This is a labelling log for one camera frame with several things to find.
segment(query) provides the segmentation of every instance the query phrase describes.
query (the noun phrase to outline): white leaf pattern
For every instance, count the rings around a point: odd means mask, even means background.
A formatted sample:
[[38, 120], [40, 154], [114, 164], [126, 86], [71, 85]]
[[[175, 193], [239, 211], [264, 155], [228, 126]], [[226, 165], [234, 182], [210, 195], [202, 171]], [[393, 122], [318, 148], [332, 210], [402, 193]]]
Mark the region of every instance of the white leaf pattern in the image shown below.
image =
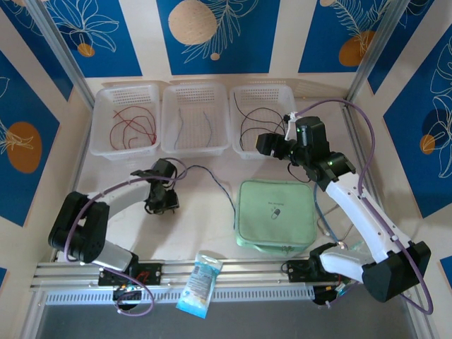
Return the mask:
[[16, 20], [25, 28], [31, 30], [36, 35], [42, 36], [40, 29], [36, 26], [36, 22], [28, 12], [27, 8], [16, 4], [12, 0], [2, 0], [5, 7], [16, 17]]
[[[8, 90], [9, 81], [10, 79], [0, 76], [0, 99]], [[8, 148], [13, 150], [15, 145], [32, 150], [33, 146], [30, 145], [32, 140], [32, 136], [29, 138], [21, 138], [20, 136], [11, 133], [0, 120], [0, 155], [2, 155]]]
[[116, 43], [108, 33], [119, 28], [119, 21], [97, 14], [97, 0], [49, 0], [45, 6], [60, 33], [69, 35], [75, 48], [83, 43], [116, 51]]
[[[369, 46], [369, 34], [365, 32], [373, 31], [381, 22], [384, 14], [387, 12], [391, 3], [397, 0], [381, 0], [377, 4], [373, 1], [370, 9], [364, 11], [361, 0], [335, 0], [330, 7], [336, 10], [336, 16], [339, 23], [346, 27], [349, 34], [359, 40], [361, 55], [367, 51]], [[405, 28], [408, 20], [408, 13], [410, 15], [421, 15], [428, 7], [431, 0], [423, 0], [421, 4], [418, 2], [410, 2], [405, 13], [400, 19], [399, 23]]]
[[452, 37], [443, 47], [436, 62], [436, 69], [430, 83], [430, 92], [435, 95], [432, 99], [436, 110], [436, 122], [427, 135], [431, 143], [440, 141], [430, 150], [439, 150], [438, 178], [445, 179], [452, 175]]
[[[248, 9], [244, 4], [253, 1]], [[234, 36], [240, 36], [239, 18], [254, 10], [259, 0], [208, 0], [205, 5], [212, 11], [217, 21], [216, 33], [202, 44], [186, 45], [182, 54], [188, 54], [185, 64], [202, 55], [202, 59], [213, 53], [221, 55], [228, 44], [234, 42]]]

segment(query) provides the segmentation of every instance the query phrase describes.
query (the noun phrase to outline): wire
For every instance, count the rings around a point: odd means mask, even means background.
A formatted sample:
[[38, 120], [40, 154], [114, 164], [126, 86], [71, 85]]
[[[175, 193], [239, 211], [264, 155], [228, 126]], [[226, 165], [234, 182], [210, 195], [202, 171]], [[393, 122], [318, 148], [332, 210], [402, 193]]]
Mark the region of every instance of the wire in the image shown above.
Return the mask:
[[[203, 111], [203, 114], [204, 114], [204, 117], [207, 120], [207, 123], [209, 125], [209, 129], [210, 129], [209, 141], [207, 142], [207, 145], [206, 145], [206, 147], [209, 147], [210, 142], [212, 141], [212, 133], [213, 133], [213, 131], [212, 131], [212, 124], [210, 123], [210, 120], [209, 120], [209, 118], [207, 117], [207, 114], [204, 111]], [[181, 128], [179, 130], [179, 133], [177, 134], [176, 141], [174, 142], [174, 149], [176, 149], [177, 143], [179, 142], [179, 138], [180, 138], [181, 133], [182, 133], [182, 129], [184, 128], [184, 120], [182, 119], [182, 112], [181, 112], [180, 108], [179, 108], [179, 118], [181, 119]]]
[[325, 225], [326, 229], [330, 233], [330, 236], [333, 238], [334, 242], [338, 243], [339, 239], [334, 233], [334, 231], [331, 229], [330, 224], [328, 224], [328, 221], [326, 221], [325, 215], [322, 213], [322, 210], [320, 209], [319, 203], [317, 202], [317, 189], [319, 188], [319, 184], [316, 183], [314, 186], [314, 205], [316, 206], [317, 213], [319, 214], [320, 218], [323, 221], [323, 224]]
[[[144, 109], [147, 113], [149, 113], [149, 115], [150, 115], [151, 118], [153, 119], [153, 124], [150, 122], [149, 118], [148, 118], [147, 116], [144, 116], [144, 115], [136, 116], [136, 117], [134, 117], [133, 119], [125, 119], [125, 118], [123, 118], [123, 116], [121, 115], [121, 113], [124, 112], [124, 111], [126, 111], [126, 110], [128, 110], [128, 109], [131, 109], [131, 108]], [[123, 145], [123, 147], [124, 147], [124, 150], [126, 150], [126, 149], [131, 149], [131, 141], [132, 141], [132, 140], [135, 140], [135, 139], [138, 139], [137, 136], [136, 136], [136, 137], [133, 137], [133, 138], [130, 138], [129, 141], [128, 141], [128, 143], [126, 144], [126, 141], [125, 141], [125, 138], [126, 138], [126, 130], [127, 130], [129, 127], [132, 128], [134, 131], [139, 132], [139, 134], [147, 135], [147, 136], [149, 137], [150, 144], [151, 144], [151, 145], [154, 145], [154, 144], [155, 144], [155, 142], [156, 142], [156, 140], [157, 140], [157, 134], [156, 134], [157, 132], [156, 132], [155, 117], [154, 117], [154, 115], [152, 114], [152, 112], [151, 112], [149, 109], [146, 109], [145, 107], [141, 107], [141, 106], [129, 106], [129, 107], [127, 107], [127, 108], [122, 109], [121, 111], [118, 111], [118, 112], [117, 112], [117, 111], [114, 111], [114, 113], [116, 113], [116, 114], [113, 116], [113, 119], [115, 119], [116, 117], [119, 117], [119, 118], [121, 119], [120, 122], [118, 122], [117, 124], [115, 124], [115, 125], [112, 127], [112, 129], [110, 130], [110, 133], [109, 133], [110, 145], [112, 146], [112, 148], [113, 148], [114, 150], [119, 150], [119, 148], [117, 148], [117, 147], [113, 144], [112, 136], [113, 136], [114, 130], [115, 130], [118, 126], [120, 126], [120, 125], [122, 125], [122, 124], [126, 124], [126, 126], [122, 129], [122, 133], [123, 133], [123, 135], [122, 135], [122, 145]], [[147, 132], [146, 127], [144, 127], [144, 125], [139, 124], [138, 122], [135, 121], [135, 119], [138, 119], [138, 118], [144, 118], [144, 119], [148, 120], [148, 124], [149, 124], [149, 127], [150, 127], [150, 133]], [[142, 130], [142, 131], [138, 130], [138, 129], [137, 129], [135, 126], [133, 126], [132, 124], [133, 124], [133, 125], [136, 125], [136, 126], [138, 126], [138, 127], [140, 127], [140, 128], [143, 129], [143, 130]]]
[[201, 165], [192, 165], [190, 167], [187, 167], [185, 172], [188, 172], [189, 170], [191, 170], [192, 168], [202, 168], [203, 170], [206, 170], [207, 172], [209, 172], [210, 176], [212, 177], [213, 181], [217, 183], [217, 185], [223, 190], [223, 192], [225, 192], [231, 206], [232, 209], [234, 211], [234, 229], [235, 229], [235, 206], [234, 203], [232, 202], [232, 198], [230, 196], [230, 194], [226, 191], [226, 189], [224, 188], [224, 186], [218, 181], [218, 179], [215, 177], [215, 175], [212, 173], [212, 171], [210, 171], [207, 167], [201, 166]]
[[150, 306], [149, 306], [145, 311], [142, 311], [142, 312], [139, 312], [139, 313], [124, 312], [122, 309], [119, 308], [119, 302], [120, 302], [120, 300], [121, 300], [121, 297], [118, 298], [118, 300], [114, 303], [114, 306], [116, 307], [117, 312], [118, 312], [119, 314], [122, 314], [122, 315], [125, 315], [125, 316], [135, 316], [135, 317], [137, 317], [137, 316], [145, 316], [146, 314], [148, 314], [149, 312], [151, 312], [151, 311], [153, 310], [154, 304], [155, 304], [154, 294], [149, 290], [149, 288], [148, 288], [144, 283], [142, 283], [142, 282], [139, 281], [138, 279], [133, 278], [133, 277], [130, 276], [130, 275], [127, 275], [127, 274], [125, 274], [125, 273], [122, 273], [122, 272], [119, 271], [119, 270], [114, 270], [114, 269], [112, 269], [112, 268], [105, 267], [105, 266], [102, 266], [102, 265], [97, 265], [97, 266], [103, 268], [104, 270], [109, 271], [110, 273], [116, 274], [116, 275], [118, 275], [118, 276], [120, 276], [120, 277], [123, 277], [123, 278], [125, 278], [125, 279], [127, 279], [127, 280], [130, 280], [130, 281], [133, 282], [135, 285], [140, 286], [140, 287], [143, 289], [143, 291], [141, 292], [141, 299], [142, 299], [142, 300], [144, 299], [144, 298], [143, 298], [143, 292], [144, 292], [144, 291], [146, 291], [146, 292], [149, 294], [149, 297], [150, 297]]
[[299, 117], [299, 116], [303, 115], [304, 113], [308, 112], [310, 109], [313, 109], [314, 107], [325, 104], [327, 102], [341, 102], [343, 104], [351, 106], [354, 109], [356, 109], [356, 111], [366, 121], [367, 127], [369, 128], [370, 136], [371, 136], [371, 150], [370, 150], [369, 157], [367, 158], [366, 164], [364, 165], [362, 172], [359, 175], [358, 193], [362, 197], [361, 200], [363, 201], [364, 205], [371, 211], [371, 213], [374, 215], [374, 217], [379, 221], [381, 226], [385, 229], [385, 231], [387, 231], [387, 233], [389, 233], [390, 237], [395, 239], [394, 240], [395, 245], [403, 252], [403, 254], [407, 258], [408, 262], [410, 263], [411, 268], [415, 272], [416, 278], [419, 280], [422, 290], [425, 293], [425, 297], [427, 299], [427, 309], [424, 309], [420, 305], [416, 304], [414, 301], [412, 301], [410, 298], [406, 297], [405, 295], [402, 295], [402, 298], [405, 298], [405, 300], [408, 303], [410, 303], [411, 305], [413, 305], [414, 308], [416, 308], [418, 311], [421, 311], [423, 314], [430, 315], [433, 313], [432, 296], [430, 295], [427, 284], [425, 283], [424, 277], [422, 276], [419, 268], [416, 266], [415, 261], [413, 260], [411, 255], [408, 253], [406, 248], [403, 246], [403, 244], [400, 242], [399, 238], [396, 236], [396, 234], [391, 229], [391, 227], [388, 225], [388, 223], [384, 220], [384, 218], [380, 215], [380, 213], [375, 209], [375, 207], [373, 207], [373, 205], [370, 203], [370, 201], [367, 199], [367, 197], [365, 195], [363, 195], [363, 193], [362, 193], [362, 190], [363, 190], [362, 182], [364, 181], [364, 176], [366, 175], [366, 172], [369, 170], [370, 164], [371, 164], [371, 162], [374, 158], [374, 154], [375, 154], [375, 132], [374, 132], [374, 127], [372, 126], [372, 123], [369, 120], [369, 117], [364, 113], [364, 111], [359, 106], [355, 105], [353, 102], [349, 102], [347, 100], [340, 99], [340, 98], [327, 99], [327, 100], [322, 100], [322, 101], [316, 102], [316, 103], [312, 104], [311, 106], [299, 111], [296, 114], [296, 116]]
[[209, 135], [209, 141], [207, 142], [206, 147], [209, 147], [210, 141], [212, 140], [212, 125], [210, 124], [210, 120], [207, 117], [207, 114], [203, 111], [204, 117], [206, 118], [208, 124], [209, 124], [209, 129], [210, 129], [210, 135]]
[[[243, 147], [243, 140], [242, 140], [242, 139], [243, 139], [243, 135], [244, 135], [247, 131], [251, 131], [251, 130], [254, 130], [254, 129], [265, 129], [265, 130], [267, 130], [267, 131], [269, 131], [269, 132], [271, 132], [271, 133], [276, 133], [276, 131], [278, 130], [278, 128], [280, 128], [280, 129], [282, 129], [282, 132], [283, 132], [283, 134], [285, 135], [284, 118], [283, 118], [283, 116], [281, 116], [281, 114], [280, 114], [279, 112], [277, 112], [277, 111], [275, 111], [274, 109], [271, 109], [271, 108], [267, 108], [267, 107], [259, 107], [259, 108], [253, 109], [253, 110], [250, 111], [248, 114], [245, 114], [245, 113], [243, 113], [243, 111], [240, 109], [239, 104], [237, 103], [237, 99], [236, 99], [236, 97], [235, 97], [235, 93], [234, 93], [234, 101], [235, 101], [235, 106], [237, 107], [238, 111], [239, 111], [240, 114], [243, 115], [244, 118], [245, 118], [245, 119], [242, 120], [242, 123], [240, 124], [240, 139], [239, 139], [239, 144], [240, 144], [240, 148], [241, 148], [242, 150], [244, 150], [244, 147]], [[271, 111], [271, 112], [273, 112], [273, 113], [276, 113], [276, 114], [280, 117], [281, 121], [280, 121], [279, 123], [276, 123], [276, 122], [274, 122], [274, 121], [263, 121], [263, 120], [253, 119], [253, 118], [250, 118], [250, 117], [249, 117], [249, 115], [250, 115], [251, 113], [254, 113], [254, 112], [256, 112], [256, 111], [259, 111], [260, 109], [267, 109], [268, 111]], [[251, 128], [249, 128], [249, 129], [246, 129], [245, 131], [243, 131], [243, 125], [244, 125], [244, 123], [245, 123], [246, 120], [257, 121], [257, 122], [260, 122], [260, 123], [262, 123], [262, 124], [274, 124], [274, 125], [276, 125], [276, 127], [275, 127], [275, 130], [274, 130], [274, 131], [270, 131], [269, 129], [266, 129], [266, 128], [263, 128], [263, 127], [251, 127]]]
[[176, 145], [177, 145], [177, 143], [179, 142], [179, 138], [180, 138], [180, 136], [181, 136], [181, 133], [182, 133], [182, 129], [184, 128], [184, 120], [182, 119], [182, 112], [181, 112], [181, 109], [179, 108], [179, 118], [181, 119], [181, 128], [180, 128], [180, 130], [179, 130], [179, 133], [177, 134], [177, 138], [176, 138], [176, 141], [174, 142], [174, 149], [176, 149]]
[[299, 182], [302, 182], [303, 184], [307, 184], [309, 183], [311, 180], [309, 179], [307, 182], [304, 182], [303, 180], [298, 179], [295, 175], [293, 175], [293, 173], [290, 171], [290, 166], [292, 166], [292, 163], [289, 162], [289, 164], [287, 165], [287, 171], [289, 172], [290, 175], [292, 175], [296, 180], [298, 180]]
[[[284, 269], [284, 265], [286, 265], [286, 267], [287, 267], [288, 264], [289, 264], [289, 260], [287, 260], [286, 262], [282, 263], [282, 265], [281, 265], [281, 272], [283, 272], [285, 274], [289, 274], [289, 270], [288, 269]], [[290, 265], [292, 267], [298, 268], [302, 272], [309, 272], [309, 270], [310, 270], [309, 264], [308, 264], [308, 266], [303, 266], [303, 265], [300, 265], [299, 263], [293, 262], [293, 263], [290, 263]]]
[[[328, 214], [330, 214], [331, 212], [333, 212], [334, 210], [336, 210], [336, 209], [338, 209], [338, 208], [339, 208], [339, 205], [336, 204], [333, 208], [330, 208], [330, 209], [327, 210], [326, 212], [323, 212], [323, 216], [326, 217]], [[327, 232], [325, 232], [325, 231], [323, 230], [322, 226], [320, 226], [320, 223], [319, 223], [320, 220], [322, 220], [321, 216], [319, 216], [319, 217], [317, 218], [317, 227], [318, 227], [318, 229], [320, 230], [320, 232], [322, 232], [323, 235], [326, 235], [327, 237], [329, 237], [330, 234], [327, 233]], [[350, 225], [350, 227], [348, 228], [348, 230], [345, 232], [344, 236], [343, 236], [341, 239], [339, 239], [340, 242], [343, 242], [343, 241], [345, 240], [345, 238], [348, 237], [348, 235], [349, 235], [350, 231], [352, 230], [353, 226], [354, 226], [353, 224]]]

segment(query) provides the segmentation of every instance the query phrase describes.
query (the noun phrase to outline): white wall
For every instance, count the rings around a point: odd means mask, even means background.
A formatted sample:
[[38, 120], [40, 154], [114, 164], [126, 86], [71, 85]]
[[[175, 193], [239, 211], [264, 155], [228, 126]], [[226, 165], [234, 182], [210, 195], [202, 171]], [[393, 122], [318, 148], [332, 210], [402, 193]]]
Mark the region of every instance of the white wall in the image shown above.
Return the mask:
[[0, 218], [0, 267], [8, 269], [0, 294], [0, 338], [9, 339], [20, 334], [36, 264], [48, 259], [47, 236], [71, 187], [90, 111], [75, 90], [65, 101], [1, 10], [0, 31], [0, 50], [60, 123], [25, 226]]
[[[452, 3], [435, 0], [375, 96], [366, 84], [357, 99], [376, 132], [376, 153], [371, 170], [385, 210], [409, 236], [415, 241], [425, 241], [432, 250], [425, 280], [433, 297], [432, 318], [440, 338], [450, 338], [452, 333], [452, 291], [439, 263], [439, 259], [452, 255], [452, 205], [422, 219], [383, 115], [451, 24]], [[362, 121], [360, 127], [367, 133]]]

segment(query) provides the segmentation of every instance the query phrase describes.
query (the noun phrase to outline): metal frame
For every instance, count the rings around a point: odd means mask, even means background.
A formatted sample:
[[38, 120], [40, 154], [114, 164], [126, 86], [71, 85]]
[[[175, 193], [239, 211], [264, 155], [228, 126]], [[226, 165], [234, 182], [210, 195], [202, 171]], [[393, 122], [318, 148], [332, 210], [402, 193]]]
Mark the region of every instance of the metal frame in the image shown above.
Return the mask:
[[[48, 14], [45, 5], [40, 0], [25, 0], [28, 10], [41, 30], [52, 51], [64, 67], [64, 70], [80, 91], [88, 106], [94, 106], [94, 97], [91, 93], [85, 78], [78, 67], [75, 59], [64, 39], [55, 26], [52, 18]], [[357, 69], [355, 79], [350, 86], [347, 100], [355, 101], [360, 88], [367, 81], [372, 68], [382, 53], [388, 39], [398, 24], [398, 20], [406, 9], [410, 0], [393, 1], [386, 15], [381, 21], [378, 37], [371, 43], [362, 63]], [[344, 106], [343, 118], [347, 126], [347, 132], [355, 149], [359, 166], [363, 168], [367, 155], [362, 147], [361, 138], [357, 130], [355, 115], [348, 107]], [[73, 178], [73, 189], [76, 188], [80, 178], [83, 161], [88, 149], [89, 132], [84, 141], [80, 158], [80, 165]], [[365, 177], [365, 184], [377, 203], [381, 205], [378, 191], [372, 181], [371, 174]], [[163, 263], [161, 286], [153, 287], [153, 291], [180, 290], [186, 283], [193, 268], [193, 261], [159, 261]], [[287, 287], [306, 288], [315, 285], [331, 285], [333, 282], [317, 283], [289, 283], [287, 276], [281, 272], [280, 267], [284, 260], [224, 260], [222, 274], [218, 276], [216, 287], [219, 290], [227, 289], [256, 289], [263, 288], [269, 290], [284, 289]], [[53, 293], [62, 291], [94, 292], [105, 293], [112, 291], [112, 287], [97, 286], [99, 270], [96, 266], [68, 263], [40, 263], [32, 279], [31, 291], [33, 291], [32, 301], [23, 326], [21, 338], [34, 338], [37, 334], [45, 303]], [[422, 304], [422, 298], [417, 287], [412, 288], [407, 295], [416, 302]], [[419, 338], [437, 338], [435, 327], [430, 324], [429, 318], [419, 313], [412, 306], [408, 305], [410, 316]]]
[[369, 48], [358, 66], [356, 76], [353, 79], [352, 85], [347, 94], [347, 100], [354, 102], [361, 90], [362, 86], [366, 83], [367, 78], [376, 61], [380, 57], [386, 43], [393, 34], [398, 21], [405, 12], [410, 0], [397, 0], [392, 1], [389, 5], [387, 12], [385, 13], [383, 19], [381, 19], [380, 26], [377, 30], [376, 39], [373, 39]]
[[86, 105], [92, 109], [94, 107], [94, 96], [76, 60], [73, 58], [71, 51], [58, 31], [58, 27], [50, 17], [49, 12], [47, 12], [45, 5], [41, 0], [25, 0], [25, 4], [32, 19], [36, 22], [42, 35], [55, 53], [59, 63], [63, 66], [68, 77], [80, 92]]

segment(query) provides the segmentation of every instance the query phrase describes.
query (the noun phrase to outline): blue packaging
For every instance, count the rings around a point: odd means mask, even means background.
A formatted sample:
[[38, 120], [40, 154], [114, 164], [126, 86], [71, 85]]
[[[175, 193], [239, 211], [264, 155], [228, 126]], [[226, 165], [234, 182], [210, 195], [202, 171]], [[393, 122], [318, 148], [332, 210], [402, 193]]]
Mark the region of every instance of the blue packaging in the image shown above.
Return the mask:
[[222, 262], [198, 252], [191, 272], [176, 308], [204, 319]]

